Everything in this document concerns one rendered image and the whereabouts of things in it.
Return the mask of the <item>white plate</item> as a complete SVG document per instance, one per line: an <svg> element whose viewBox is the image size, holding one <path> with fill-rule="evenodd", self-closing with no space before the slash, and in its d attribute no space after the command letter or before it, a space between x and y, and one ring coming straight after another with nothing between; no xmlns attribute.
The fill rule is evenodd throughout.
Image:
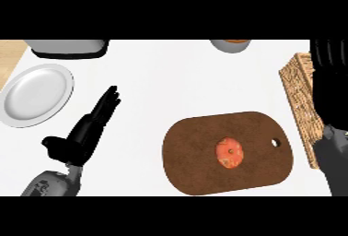
<svg viewBox="0 0 348 236"><path fill-rule="evenodd" d="M74 86L72 73L62 65L29 67L0 90L0 122L15 128L43 123L66 104Z"/></svg>

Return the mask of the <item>brown wooden cutting board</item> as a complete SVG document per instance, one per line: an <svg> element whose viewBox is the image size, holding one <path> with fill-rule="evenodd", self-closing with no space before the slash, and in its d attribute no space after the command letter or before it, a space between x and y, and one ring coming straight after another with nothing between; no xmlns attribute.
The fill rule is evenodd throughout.
<svg viewBox="0 0 348 236"><path fill-rule="evenodd" d="M166 131L162 154L166 178L187 195L274 185L292 170L284 131L261 112L180 120Z"/></svg>

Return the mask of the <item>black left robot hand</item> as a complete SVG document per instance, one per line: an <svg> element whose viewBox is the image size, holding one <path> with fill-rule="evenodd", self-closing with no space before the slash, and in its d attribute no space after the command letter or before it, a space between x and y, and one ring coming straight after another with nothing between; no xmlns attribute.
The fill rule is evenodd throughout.
<svg viewBox="0 0 348 236"><path fill-rule="evenodd" d="M93 111L82 115L66 138L47 136L43 146L50 159L81 167L93 156L106 123L121 102L116 86L103 93Z"/></svg>

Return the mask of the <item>grey cup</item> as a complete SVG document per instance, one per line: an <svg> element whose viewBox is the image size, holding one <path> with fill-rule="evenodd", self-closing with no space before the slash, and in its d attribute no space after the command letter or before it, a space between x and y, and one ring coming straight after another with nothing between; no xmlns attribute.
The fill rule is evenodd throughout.
<svg viewBox="0 0 348 236"><path fill-rule="evenodd" d="M240 53L249 46L251 40L211 40L212 45L225 53Z"/></svg>

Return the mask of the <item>wicker basket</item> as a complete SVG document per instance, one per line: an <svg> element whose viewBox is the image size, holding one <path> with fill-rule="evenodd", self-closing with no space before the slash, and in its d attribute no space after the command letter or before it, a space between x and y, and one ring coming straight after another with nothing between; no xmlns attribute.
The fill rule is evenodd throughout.
<svg viewBox="0 0 348 236"><path fill-rule="evenodd" d="M318 168L312 145L321 139L323 122L312 103L312 61L309 53L295 53L279 70L287 102L304 142L304 151L311 169Z"/></svg>

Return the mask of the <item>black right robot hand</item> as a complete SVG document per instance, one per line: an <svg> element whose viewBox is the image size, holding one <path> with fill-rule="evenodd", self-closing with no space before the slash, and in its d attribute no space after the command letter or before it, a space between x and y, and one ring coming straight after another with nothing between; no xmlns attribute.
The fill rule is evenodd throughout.
<svg viewBox="0 0 348 236"><path fill-rule="evenodd" d="M348 39L311 40L312 101L326 125L348 131Z"/></svg>

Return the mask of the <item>grey and black appliance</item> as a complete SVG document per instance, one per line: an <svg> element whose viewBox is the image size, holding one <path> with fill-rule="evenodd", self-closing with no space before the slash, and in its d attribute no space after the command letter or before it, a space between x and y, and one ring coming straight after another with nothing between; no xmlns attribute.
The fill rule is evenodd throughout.
<svg viewBox="0 0 348 236"><path fill-rule="evenodd" d="M25 40L32 53L46 59L93 59L105 55L109 40Z"/></svg>

